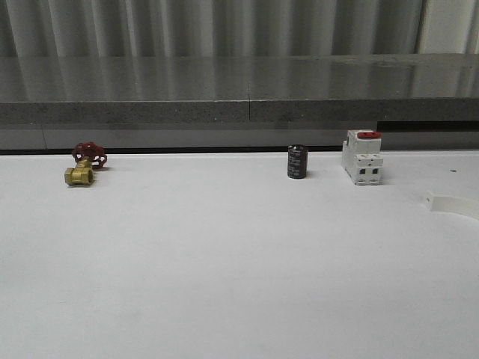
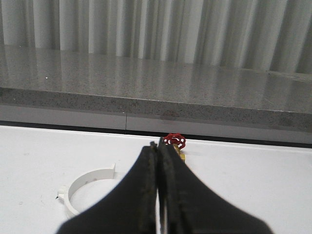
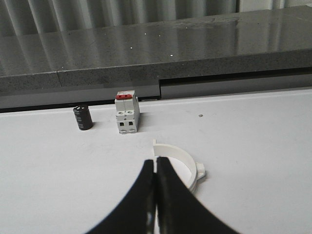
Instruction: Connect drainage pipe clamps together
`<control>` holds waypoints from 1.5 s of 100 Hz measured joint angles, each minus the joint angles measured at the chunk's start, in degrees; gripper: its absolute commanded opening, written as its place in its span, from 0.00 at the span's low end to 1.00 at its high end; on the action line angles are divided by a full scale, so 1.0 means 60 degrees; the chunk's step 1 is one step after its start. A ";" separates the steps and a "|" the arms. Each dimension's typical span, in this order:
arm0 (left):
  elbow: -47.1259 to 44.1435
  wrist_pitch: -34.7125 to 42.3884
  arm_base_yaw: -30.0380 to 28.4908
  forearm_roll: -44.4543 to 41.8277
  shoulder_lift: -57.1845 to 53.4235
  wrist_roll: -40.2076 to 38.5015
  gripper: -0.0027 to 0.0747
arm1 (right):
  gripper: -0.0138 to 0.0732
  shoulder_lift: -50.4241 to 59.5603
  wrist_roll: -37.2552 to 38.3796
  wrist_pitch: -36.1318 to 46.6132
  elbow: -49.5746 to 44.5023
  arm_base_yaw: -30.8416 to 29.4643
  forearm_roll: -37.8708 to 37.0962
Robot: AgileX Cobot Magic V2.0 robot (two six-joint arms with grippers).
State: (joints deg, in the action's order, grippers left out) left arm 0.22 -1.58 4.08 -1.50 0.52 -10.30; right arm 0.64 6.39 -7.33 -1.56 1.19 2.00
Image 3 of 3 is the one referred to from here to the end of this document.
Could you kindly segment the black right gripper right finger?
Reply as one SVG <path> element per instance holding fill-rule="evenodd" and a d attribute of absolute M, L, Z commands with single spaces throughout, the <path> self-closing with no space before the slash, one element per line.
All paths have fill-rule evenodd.
<path fill-rule="evenodd" d="M 161 234 L 236 234 L 184 185 L 166 157 L 157 158 L 157 208 Z"/>

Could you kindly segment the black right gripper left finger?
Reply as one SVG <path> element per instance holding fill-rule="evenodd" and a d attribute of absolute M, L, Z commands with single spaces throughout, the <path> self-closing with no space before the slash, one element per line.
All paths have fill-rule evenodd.
<path fill-rule="evenodd" d="M 153 234 L 155 227 L 154 161 L 142 169 L 122 201 L 89 234 Z"/>

